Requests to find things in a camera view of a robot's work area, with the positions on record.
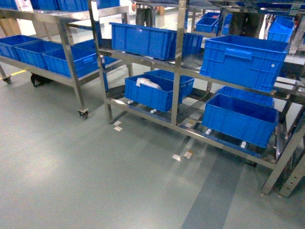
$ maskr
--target white label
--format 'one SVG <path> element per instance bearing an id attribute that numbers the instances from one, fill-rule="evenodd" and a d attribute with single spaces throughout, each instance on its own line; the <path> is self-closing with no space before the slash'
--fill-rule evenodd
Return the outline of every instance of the white label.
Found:
<path id="1" fill-rule="evenodd" d="M 93 19 L 95 21 L 100 22 L 99 11 L 97 10 L 97 3 L 95 1 L 91 1 L 91 7 L 93 12 Z"/>
<path id="2" fill-rule="evenodd" d="M 120 122 L 120 121 L 116 121 L 113 125 L 114 126 L 118 126 L 119 124 L 121 124 L 122 122 Z"/>
<path id="3" fill-rule="evenodd" d="M 114 129 L 115 129 L 116 131 L 121 131 L 121 130 L 123 130 L 123 128 L 121 128 L 121 127 L 119 127 L 119 126 L 116 126 Z"/>

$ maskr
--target black wheel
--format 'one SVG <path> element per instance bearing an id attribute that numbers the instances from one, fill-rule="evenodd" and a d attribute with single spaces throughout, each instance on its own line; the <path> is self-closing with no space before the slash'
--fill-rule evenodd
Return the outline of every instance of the black wheel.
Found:
<path id="1" fill-rule="evenodd" d="M 11 84 L 12 83 L 10 77 L 4 79 L 3 81 L 6 82 L 7 84 Z"/>
<path id="2" fill-rule="evenodd" d="M 79 113 L 80 113 L 80 117 L 82 117 L 84 119 L 88 118 L 88 111 L 86 111 L 86 112 L 79 111 Z"/>

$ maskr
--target gray epoxy floor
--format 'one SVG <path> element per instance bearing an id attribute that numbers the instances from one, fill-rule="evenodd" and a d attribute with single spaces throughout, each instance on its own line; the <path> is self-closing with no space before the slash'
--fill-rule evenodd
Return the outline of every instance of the gray epoxy floor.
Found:
<path id="1" fill-rule="evenodd" d="M 82 88 L 88 120 L 71 88 L 33 88 L 28 73 L 12 80 L 0 82 L 1 229 L 305 228 L 304 189 L 260 195 L 269 170 L 198 141 L 190 160 L 175 161 L 184 136 L 132 114 L 115 131 L 98 79 Z"/>

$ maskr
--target person's leg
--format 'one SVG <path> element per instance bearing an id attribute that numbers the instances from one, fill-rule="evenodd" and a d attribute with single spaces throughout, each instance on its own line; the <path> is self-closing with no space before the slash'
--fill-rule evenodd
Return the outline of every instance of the person's leg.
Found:
<path id="1" fill-rule="evenodd" d="M 153 26 L 153 10 L 154 8 L 151 7 L 149 9 L 146 9 L 145 11 L 145 21 L 146 21 L 146 26 L 152 27 Z"/>
<path id="2" fill-rule="evenodd" d="M 230 35 L 242 35 L 245 16 L 245 13 L 233 12 L 229 30 Z"/>
<path id="3" fill-rule="evenodd" d="M 145 22 L 145 10 L 146 9 L 137 9 L 135 23 L 137 25 L 144 25 Z"/>
<path id="4" fill-rule="evenodd" d="M 249 13 L 245 33 L 247 37 L 259 38 L 259 34 L 264 22 L 264 17 L 264 14 Z"/>

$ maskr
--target blue storage bin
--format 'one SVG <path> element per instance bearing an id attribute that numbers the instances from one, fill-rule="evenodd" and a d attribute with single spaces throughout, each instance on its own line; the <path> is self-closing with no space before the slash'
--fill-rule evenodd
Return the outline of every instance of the blue storage bin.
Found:
<path id="1" fill-rule="evenodd" d="M 15 0 L 0 0 L 0 8 L 18 10 Z"/>
<path id="2" fill-rule="evenodd" d="M 177 31 L 113 22 L 110 24 L 113 49 L 164 61 L 175 58 Z M 202 39 L 203 36 L 185 34 L 182 55 L 200 53 Z"/>
<path id="3" fill-rule="evenodd" d="M 0 39 L 0 55 L 5 56 L 17 61 L 20 60 L 16 51 L 16 46 L 25 44 L 28 42 L 40 41 L 38 38 L 28 37 L 24 35 L 16 35 L 11 37 L 5 37 Z"/>
<path id="4" fill-rule="evenodd" d="M 214 12 L 207 12 L 203 15 L 203 17 L 206 18 L 219 18 L 220 13 L 214 13 Z"/>
<path id="5" fill-rule="evenodd" d="M 285 42 L 242 36 L 207 39 L 200 74 L 270 92 L 288 51 Z"/>
<path id="6" fill-rule="evenodd" d="M 295 21 L 294 17 L 288 17 L 288 16 L 277 15 L 276 18 L 283 18 L 283 19 L 286 19 L 286 20 L 289 20 L 289 21 Z"/>
<path id="7" fill-rule="evenodd" d="M 225 25 L 225 26 L 223 27 L 223 32 L 222 32 L 222 34 L 223 34 L 223 35 L 228 35 L 228 34 L 229 34 L 229 30 L 230 30 L 230 25 Z"/>
<path id="8" fill-rule="evenodd" d="M 76 47 L 80 47 L 80 48 L 85 48 L 85 49 L 91 49 L 91 50 L 95 50 L 95 43 L 94 40 L 88 40 L 85 42 L 81 42 L 81 43 L 77 43 L 75 44 Z M 118 59 L 114 59 L 112 57 L 109 56 L 105 56 L 105 65 L 108 65 L 110 63 L 113 63 L 115 61 L 117 61 Z"/>
<path id="9" fill-rule="evenodd" d="M 97 8 L 120 6 L 120 0 L 96 0 Z M 87 0 L 58 0 L 61 11 L 79 12 L 89 10 Z"/>
<path id="10" fill-rule="evenodd" d="M 227 96 L 231 96 L 237 99 L 242 99 L 251 103 L 260 104 L 264 106 L 274 107 L 274 100 L 272 97 L 263 95 L 263 94 L 257 94 L 253 92 L 248 92 L 232 87 L 223 87 L 216 91 L 216 94 L 224 94 Z"/>
<path id="11" fill-rule="evenodd" d="M 59 10 L 58 0 L 30 0 L 35 10 Z"/>
<path id="12" fill-rule="evenodd" d="M 269 29 L 268 40 L 288 42 L 293 30 L 293 21 L 287 20 L 284 17 L 276 17 Z"/>
<path id="13" fill-rule="evenodd" d="M 142 77 L 151 80 L 153 83 L 157 83 L 162 90 L 146 85 L 138 87 L 136 85 L 137 79 Z M 172 108 L 173 102 L 173 81 L 148 74 L 126 78 L 125 98 L 157 109 L 158 111 L 169 111 Z"/>
<path id="14" fill-rule="evenodd" d="M 183 38 L 183 49 L 182 56 L 187 56 L 191 54 L 201 53 L 201 45 L 202 45 L 203 36 L 193 34 L 193 33 L 185 33 Z"/>
<path id="15" fill-rule="evenodd" d="M 278 119 L 271 107 L 217 94 L 206 103 L 202 125 L 266 148 Z"/>
<path id="16" fill-rule="evenodd" d="M 47 69 L 47 64 L 42 55 L 57 49 L 62 49 L 62 45 L 46 41 L 37 41 L 16 47 L 20 61 L 43 69 Z"/>
<path id="17" fill-rule="evenodd" d="M 225 25 L 230 24 L 230 23 L 231 23 L 231 20 L 232 20 L 232 17 L 233 17 L 233 14 L 231 14 L 231 13 L 227 14 L 227 16 L 226 16 L 225 19 L 224 19 L 224 24 L 225 24 Z"/>
<path id="18" fill-rule="evenodd" d="M 71 49 L 78 77 L 82 77 L 98 69 L 96 52 L 94 50 L 79 47 L 71 47 Z M 43 54 L 43 57 L 51 72 L 71 77 L 63 49 L 47 52 Z"/>
<path id="19" fill-rule="evenodd" d="M 174 80 L 174 73 L 164 71 L 164 70 L 155 70 L 155 71 L 150 71 L 146 72 L 146 74 L 149 75 L 155 75 L 159 76 L 164 79 L 168 79 L 170 81 Z M 182 75 L 180 77 L 180 94 L 182 95 L 183 98 L 189 96 L 193 92 L 193 84 L 194 84 L 195 79 L 189 76 Z"/>
<path id="20" fill-rule="evenodd" d="M 214 27 L 218 23 L 218 18 L 203 17 L 196 23 L 196 31 L 213 32 Z"/>

